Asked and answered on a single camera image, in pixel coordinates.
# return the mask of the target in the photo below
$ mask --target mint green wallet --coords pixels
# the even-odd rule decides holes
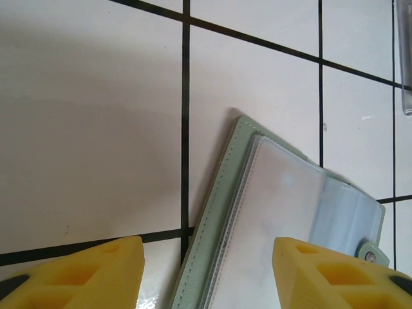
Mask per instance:
[[[275,306],[270,256],[278,236],[359,258],[373,252],[387,265],[377,248],[383,218],[384,207],[374,199],[241,116],[230,132],[171,308],[250,308],[250,299],[259,299],[258,308]],[[303,225],[305,232],[296,232]]]

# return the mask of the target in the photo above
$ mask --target tiled floor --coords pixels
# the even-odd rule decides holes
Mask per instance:
[[[53,251],[25,250],[144,234],[138,308],[164,308],[241,113],[381,199],[412,276],[391,1],[116,2],[0,0],[0,279]]]

